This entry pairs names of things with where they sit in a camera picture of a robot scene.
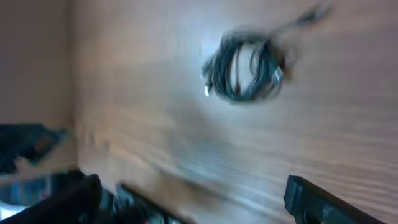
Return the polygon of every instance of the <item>wire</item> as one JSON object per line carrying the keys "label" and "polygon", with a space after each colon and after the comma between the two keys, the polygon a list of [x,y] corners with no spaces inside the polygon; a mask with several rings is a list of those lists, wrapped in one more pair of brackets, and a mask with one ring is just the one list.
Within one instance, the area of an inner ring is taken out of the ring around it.
{"label": "wire", "polygon": [[[206,78],[205,95],[210,96],[210,91],[214,89],[218,96],[231,102],[254,101],[267,97],[282,84],[285,68],[284,53],[276,44],[275,37],[288,27],[307,26],[319,21],[330,9],[330,4],[321,2],[297,20],[280,26],[270,34],[237,31],[224,35],[219,49],[202,68],[202,75]],[[244,45],[253,45],[254,50],[249,66],[252,81],[242,91],[239,82],[235,86],[231,83],[231,65]]]}

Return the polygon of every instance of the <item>wood grain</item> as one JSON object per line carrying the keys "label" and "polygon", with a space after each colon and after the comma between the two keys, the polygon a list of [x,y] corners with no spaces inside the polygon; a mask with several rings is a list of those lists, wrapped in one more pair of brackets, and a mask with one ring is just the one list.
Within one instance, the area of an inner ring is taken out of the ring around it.
{"label": "wood grain", "polygon": [[394,223],[397,1],[337,1],[325,21],[289,32],[298,58],[273,100],[231,105],[203,95],[200,67],[222,33],[269,30],[314,3],[76,2],[82,169],[109,186],[124,179],[155,195],[166,174],[176,186],[169,192],[203,188],[198,195],[211,209],[182,202],[184,194],[159,196],[184,215],[199,214],[200,223],[292,223],[283,202],[289,174]]}

